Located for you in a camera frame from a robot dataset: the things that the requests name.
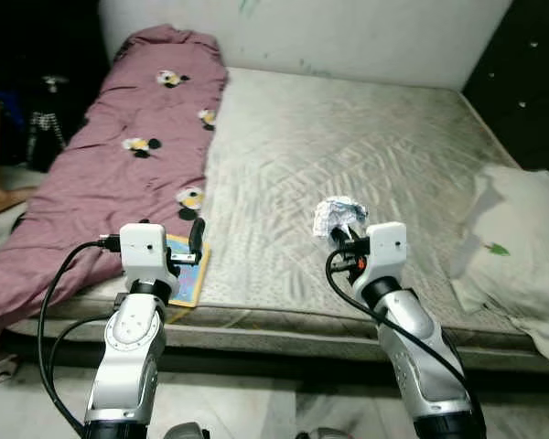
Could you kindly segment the yellow blue picture book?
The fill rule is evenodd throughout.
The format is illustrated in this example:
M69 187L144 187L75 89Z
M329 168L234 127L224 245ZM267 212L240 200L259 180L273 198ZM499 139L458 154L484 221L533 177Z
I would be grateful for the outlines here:
M188 237L167 234L167 246L174 255L191 254ZM171 266L176 268L178 288L170 294L168 304L183 306L183 308L195 308L199 304L200 293L208 271L210 259L210 246L208 243L200 244L199 262L190 264L187 261L176 261Z

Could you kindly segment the white pillow green tree print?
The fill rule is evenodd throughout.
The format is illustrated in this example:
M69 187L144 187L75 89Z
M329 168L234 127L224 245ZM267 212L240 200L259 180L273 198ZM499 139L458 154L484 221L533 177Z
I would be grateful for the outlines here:
M549 172L488 165L447 276L464 311L508 318L549 359Z

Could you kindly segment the cream quilted mattress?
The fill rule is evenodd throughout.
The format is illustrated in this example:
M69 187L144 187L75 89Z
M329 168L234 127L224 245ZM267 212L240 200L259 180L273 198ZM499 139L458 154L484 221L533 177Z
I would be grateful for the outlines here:
M328 246L311 231L317 202L340 194L370 222L407 225L404 283L458 350L544 357L503 315L464 311L447 276L476 174L509 163L458 93L227 71L204 188L184 192L205 198L210 259L199 304L169 315L179 347L353 357L376 344L367 318L329 291Z

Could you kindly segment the black white tripod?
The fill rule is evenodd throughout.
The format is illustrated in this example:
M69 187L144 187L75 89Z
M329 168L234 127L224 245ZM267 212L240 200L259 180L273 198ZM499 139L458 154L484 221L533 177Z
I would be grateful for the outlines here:
M48 171L66 146L60 112L66 103L62 89L69 82L61 75L41 76L29 95L27 153L32 170Z

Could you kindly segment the grey robot right knee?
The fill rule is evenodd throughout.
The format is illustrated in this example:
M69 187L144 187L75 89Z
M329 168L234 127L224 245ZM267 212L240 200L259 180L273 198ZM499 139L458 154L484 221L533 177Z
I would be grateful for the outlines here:
M351 439L351 435L338 430L338 428L317 427L299 432L299 434L296 434L295 439Z

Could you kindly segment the pale sandal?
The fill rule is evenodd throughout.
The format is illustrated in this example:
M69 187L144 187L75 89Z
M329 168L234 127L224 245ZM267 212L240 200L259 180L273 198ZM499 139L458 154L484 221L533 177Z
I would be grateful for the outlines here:
M16 359L16 356L0 360L0 383L4 383L4 381L14 377L18 369L19 360Z

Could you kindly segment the black tufted headboard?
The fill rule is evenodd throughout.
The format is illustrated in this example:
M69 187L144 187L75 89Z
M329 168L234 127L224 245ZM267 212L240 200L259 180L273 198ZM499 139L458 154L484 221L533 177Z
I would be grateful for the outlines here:
M549 171L549 0L513 0L462 93L525 170Z

